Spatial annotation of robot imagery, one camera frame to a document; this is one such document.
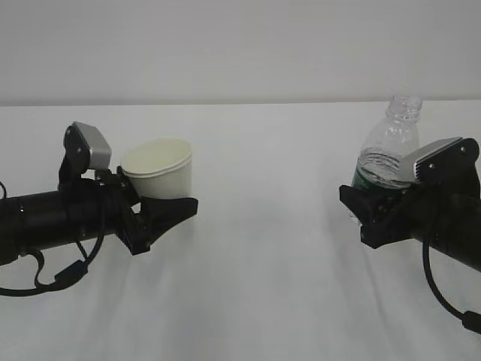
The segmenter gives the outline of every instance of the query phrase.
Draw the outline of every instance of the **green bottle label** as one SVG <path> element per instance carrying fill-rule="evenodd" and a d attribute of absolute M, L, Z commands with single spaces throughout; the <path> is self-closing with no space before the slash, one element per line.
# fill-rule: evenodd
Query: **green bottle label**
<path fill-rule="evenodd" d="M 365 177 L 362 176 L 361 172 L 357 167 L 355 168 L 351 187 L 356 188 L 358 190 L 377 191 L 378 193 L 399 193 L 402 191 L 402 190 L 392 190 L 389 188 L 382 187 L 373 182 L 370 182 L 369 180 L 367 180 Z"/>

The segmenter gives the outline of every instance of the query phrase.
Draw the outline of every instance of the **table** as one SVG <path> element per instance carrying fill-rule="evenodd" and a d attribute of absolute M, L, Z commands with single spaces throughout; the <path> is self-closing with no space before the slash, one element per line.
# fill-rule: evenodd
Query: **table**
<path fill-rule="evenodd" d="M 479 359 L 479 336 L 432 296 L 421 244 L 371 250 L 338 201 L 387 103 L 0 108 L 0 180 L 10 196 L 54 190 L 66 127 L 97 126 L 123 154 L 151 138 L 192 142 L 198 216 L 131 256 L 107 238 L 75 287 L 0 298 L 0 358 L 292 361 Z M 481 102 L 426 102 L 423 144 L 481 140 Z M 45 252 L 48 281 L 80 256 Z M 431 252 L 461 310 L 481 311 L 481 275 Z M 30 287 L 31 257 L 3 266 Z"/>

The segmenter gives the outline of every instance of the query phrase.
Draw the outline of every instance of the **plastic water bottle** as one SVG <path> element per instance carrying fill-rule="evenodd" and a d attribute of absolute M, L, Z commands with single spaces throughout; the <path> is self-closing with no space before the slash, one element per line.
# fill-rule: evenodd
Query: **plastic water bottle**
<path fill-rule="evenodd" d="M 372 129 L 361 148 L 353 187 L 396 191 L 410 186 L 398 178 L 398 170 L 401 159 L 419 148 L 416 124 L 421 107 L 422 100 L 415 96 L 392 98 L 386 117 Z"/>

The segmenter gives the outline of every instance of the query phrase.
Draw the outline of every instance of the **robotic arm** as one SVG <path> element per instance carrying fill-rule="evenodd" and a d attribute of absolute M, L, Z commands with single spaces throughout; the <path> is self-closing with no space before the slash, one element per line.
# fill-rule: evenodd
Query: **robotic arm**
<path fill-rule="evenodd" d="M 429 247 L 481 272 L 481 200 L 475 162 L 479 146 L 471 138 L 435 141 L 400 164 L 412 186 L 402 192 L 340 187 L 340 200 L 362 223 L 361 242 L 372 248 L 409 238 L 423 243 L 429 287 L 465 328 L 481 333 L 481 315 L 458 311 L 441 295 L 431 273 Z"/>
<path fill-rule="evenodd" d="M 137 194 L 128 177 L 117 167 L 109 169 L 111 150 L 94 126 L 73 123 L 64 138 L 65 157 L 59 171 L 59 188 L 48 193 L 7 198 L 0 201 L 0 265 L 31 255 L 38 261 L 35 288 L 9 290 L 3 296 L 33 296 L 63 290 L 77 283 L 87 272 L 106 235 L 115 234 L 132 255 L 150 246 L 178 223 L 197 214 L 194 198 L 152 199 Z M 95 180 L 82 178 L 95 170 Z M 139 213 L 132 206 L 141 204 Z M 83 240 L 97 238 L 90 254 Z M 44 266 L 41 250 L 76 243 L 83 259 L 55 276 L 51 284 L 38 280 Z"/>

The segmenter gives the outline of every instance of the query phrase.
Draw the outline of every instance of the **paper cup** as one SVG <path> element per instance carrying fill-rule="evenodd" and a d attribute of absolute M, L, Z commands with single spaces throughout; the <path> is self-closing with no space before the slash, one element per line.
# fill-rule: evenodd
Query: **paper cup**
<path fill-rule="evenodd" d="M 192 148 L 179 138 L 159 138 L 130 150 L 121 162 L 139 196 L 156 199 L 189 197 Z"/>

